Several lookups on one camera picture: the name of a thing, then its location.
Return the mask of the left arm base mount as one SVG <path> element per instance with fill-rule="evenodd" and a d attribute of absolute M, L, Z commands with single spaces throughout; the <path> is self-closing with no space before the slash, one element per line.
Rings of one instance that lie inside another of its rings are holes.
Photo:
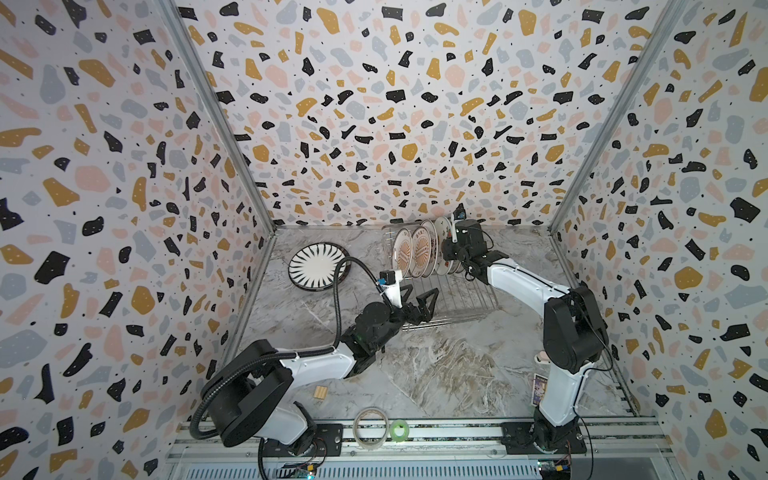
<path fill-rule="evenodd" d="M 266 458 L 296 458 L 308 455 L 338 457 L 341 454 L 344 425 L 320 423 L 312 425 L 297 440 L 288 445 L 277 440 L 266 441 L 263 456 Z"/>

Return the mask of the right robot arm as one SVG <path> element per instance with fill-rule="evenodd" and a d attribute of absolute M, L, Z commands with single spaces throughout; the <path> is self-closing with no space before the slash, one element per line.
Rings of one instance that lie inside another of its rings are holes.
<path fill-rule="evenodd" d="M 519 441 L 522 446 L 554 453 L 578 428 L 581 390 L 608 349 L 606 323 L 595 296 L 585 285 L 557 284 L 520 266 L 509 255 L 491 250 L 476 220 L 453 219 L 450 224 L 451 237 L 441 245 L 443 257 L 460 262 L 469 278 L 512 295 L 543 320 L 548 383 L 529 432 Z"/>

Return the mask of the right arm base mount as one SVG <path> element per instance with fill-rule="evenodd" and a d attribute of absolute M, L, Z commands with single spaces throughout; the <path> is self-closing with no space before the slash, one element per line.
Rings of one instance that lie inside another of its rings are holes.
<path fill-rule="evenodd" d="M 545 419 L 501 424 L 501 444 L 509 455 L 585 454 L 588 448 L 577 419 L 555 427 Z"/>

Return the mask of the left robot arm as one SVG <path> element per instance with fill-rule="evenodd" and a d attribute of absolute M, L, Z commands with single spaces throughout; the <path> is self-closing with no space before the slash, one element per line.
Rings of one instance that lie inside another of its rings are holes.
<path fill-rule="evenodd" d="M 296 352 L 278 350 L 265 339 L 251 343 L 203 387 L 189 424 L 191 437 L 217 437 L 226 447 L 258 437 L 284 445 L 292 455 L 304 453 L 317 425 L 300 402 L 287 402 L 286 395 L 362 374 L 405 324 L 431 321 L 439 290 L 428 290 L 410 303 L 412 290 L 410 285 L 400 288 L 400 307 L 389 299 L 368 304 L 336 346 Z"/>

